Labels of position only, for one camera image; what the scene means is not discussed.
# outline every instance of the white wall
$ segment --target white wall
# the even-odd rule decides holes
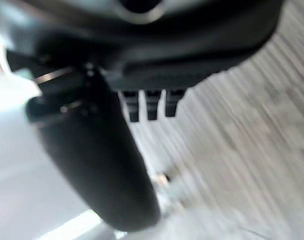
[[[87,210],[42,150],[22,104],[37,88],[0,76],[0,240],[32,240]]]

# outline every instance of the black cylinder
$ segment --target black cylinder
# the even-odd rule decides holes
[[[124,232],[155,225],[158,202],[118,98],[91,100],[62,108],[36,97],[26,114],[57,167],[106,223]]]

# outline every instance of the metal bolt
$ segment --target metal bolt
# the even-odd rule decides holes
[[[94,71],[88,71],[87,76],[93,77],[93,76],[95,76],[95,72]]]
[[[88,70],[92,70],[94,68],[94,64],[92,62],[88,62],[86,63],[85,67],[88,69]]]

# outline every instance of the laminate floor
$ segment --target laminate floor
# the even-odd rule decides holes
[[[250,61],[190,89],[177,118],[159,114],[131,130],[185,211],[126,239],[304,240],[304,0]]]

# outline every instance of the floor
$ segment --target floor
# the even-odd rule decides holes
[[[251,61],[190,89],[177,118],[141,119],[147,165],[185,211],[125,239],[304,240],[304,0]]]

